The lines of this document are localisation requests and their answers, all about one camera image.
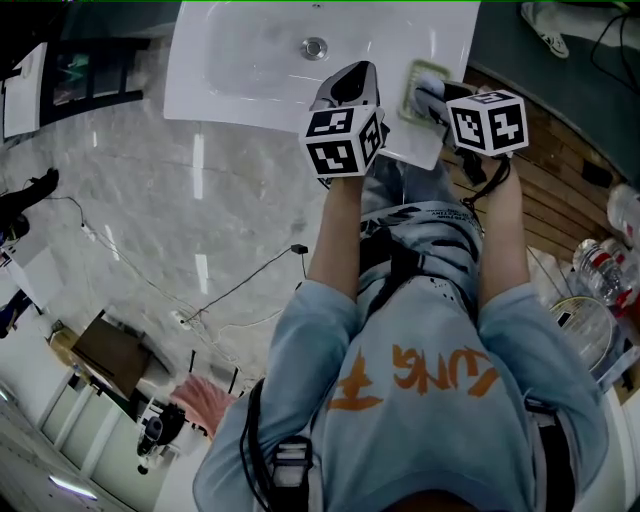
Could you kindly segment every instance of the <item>sink drain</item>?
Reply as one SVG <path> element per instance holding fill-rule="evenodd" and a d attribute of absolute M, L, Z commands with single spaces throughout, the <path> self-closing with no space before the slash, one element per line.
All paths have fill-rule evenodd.
<path fill-rule="evenodd" d="M 320 60 L 327 54 L 327 43 L 319 37 L 309 37 L 302 41 L 300 54 L 307 60 Z"/>

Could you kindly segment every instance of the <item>cardboard box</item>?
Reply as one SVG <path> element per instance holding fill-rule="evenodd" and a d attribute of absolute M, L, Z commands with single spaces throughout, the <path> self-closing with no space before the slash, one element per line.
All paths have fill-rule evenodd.
<path fill-rule="evenodd" d="M 144 374 L 151 353 L 140 339 L 98 316 L 73 344 L 72 353 L 102 385 L 129 399 Z"/>

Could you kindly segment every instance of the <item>buckle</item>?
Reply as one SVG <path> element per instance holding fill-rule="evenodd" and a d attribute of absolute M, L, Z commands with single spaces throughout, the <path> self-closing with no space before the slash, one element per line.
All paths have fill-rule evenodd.
<path fill-rule="evenodd" d="M 313 466 L 311 440 L 288 437 L 276 446 L 273 454 L 273 482 L 276 487 L 302 487 Z"/>

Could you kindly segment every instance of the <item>white sink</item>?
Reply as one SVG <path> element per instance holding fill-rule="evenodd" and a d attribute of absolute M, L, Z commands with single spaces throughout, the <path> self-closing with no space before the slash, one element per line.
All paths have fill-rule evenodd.
<path fill-rule="evenodd" d="M 435 128 L 397 111 L 410 64 L 424 59 L 461 80 L 477 3 L 183 2 L 171 45 L 164 115 L 297 132 L 319 85 L 344 66 L 369 60 L 378 71 L 391 129 L 384 154 L 433 168 L 442 147 Z M 305 39 L 327 44 L 303 58 Z"/>

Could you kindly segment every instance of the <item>white sneaker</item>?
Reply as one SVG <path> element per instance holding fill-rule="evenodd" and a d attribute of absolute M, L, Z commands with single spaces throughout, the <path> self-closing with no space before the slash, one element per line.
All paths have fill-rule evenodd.
<path fill-rule="evenodd" d="M 564 44 L 562 34 L 560 34 L 560 32 L 543 30 L 536 26 L 533 17 L 534 3 L 535 2 L 524 2 L 520 6 L 520 15 L 531 26 L 531 28 L 536 31 L 536 34 L 538 34 L 540 39 L 547 44 L 551 53 L 560 59 L 566 59 L 569 57 L 569 49 L 567 48 L 567 45 Z"/>

